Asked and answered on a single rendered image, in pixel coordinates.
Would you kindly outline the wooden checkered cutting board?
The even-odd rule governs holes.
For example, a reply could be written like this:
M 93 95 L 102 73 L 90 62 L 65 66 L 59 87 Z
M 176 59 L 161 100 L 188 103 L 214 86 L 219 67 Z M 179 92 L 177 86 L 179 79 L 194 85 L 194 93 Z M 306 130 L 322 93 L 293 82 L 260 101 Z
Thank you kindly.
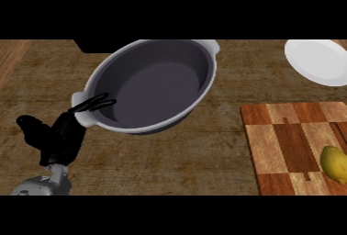
M 347 153 L 347 104 L 251 104 L 241 107 L 241 117 L 260 194 L 347 196 L 347 185 L 321 167 L 327 146 Z

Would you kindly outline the yellow lemon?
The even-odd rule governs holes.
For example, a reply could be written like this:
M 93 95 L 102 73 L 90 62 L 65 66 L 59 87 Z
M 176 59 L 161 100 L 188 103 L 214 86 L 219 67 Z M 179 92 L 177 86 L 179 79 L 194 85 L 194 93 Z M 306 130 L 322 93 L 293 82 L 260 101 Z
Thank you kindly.
M 322 171 L 329 179 L 347 184 L 347 155 L 332 146 L 325 146 L 321 154 Z

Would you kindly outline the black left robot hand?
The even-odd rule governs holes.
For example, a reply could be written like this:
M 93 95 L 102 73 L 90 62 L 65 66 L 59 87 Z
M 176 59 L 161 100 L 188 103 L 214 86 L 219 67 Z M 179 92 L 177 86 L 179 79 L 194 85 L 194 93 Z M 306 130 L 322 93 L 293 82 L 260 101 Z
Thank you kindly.
M 115 99 L 108 99 L 108 93 L 96 95 L 59 115 L 53 126 L 47 126 L 30 115 L 16 118 L 25 143 L 42 151 L 40 166 L 55 163 L 67 166 L 77 157 L 87 128 L 78 123 L 74 114 L 95 111 L 115 103 Z

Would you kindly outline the white pot with dark inside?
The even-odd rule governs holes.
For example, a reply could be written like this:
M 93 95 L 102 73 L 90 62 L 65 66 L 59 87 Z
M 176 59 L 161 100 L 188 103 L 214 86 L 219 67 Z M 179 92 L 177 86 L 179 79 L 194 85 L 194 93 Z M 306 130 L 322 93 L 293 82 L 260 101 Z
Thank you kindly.
M 96 67 L 77 106 L 101 94 L 117 101 L 74 114 L 81 126 L 129 134 L 152 134 L 191 114 L 214 82 L 220 45 L 213 39 L 140 39 Z

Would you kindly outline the white plate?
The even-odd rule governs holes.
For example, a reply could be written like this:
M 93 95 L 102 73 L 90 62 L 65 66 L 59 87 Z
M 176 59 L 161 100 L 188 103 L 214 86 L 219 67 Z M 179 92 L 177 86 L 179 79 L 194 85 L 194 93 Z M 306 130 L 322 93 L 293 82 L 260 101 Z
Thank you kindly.
M 290 39 L 285 57 L 298 74 L 327 86 L 347 85 L 347 49 L 331 39 Z

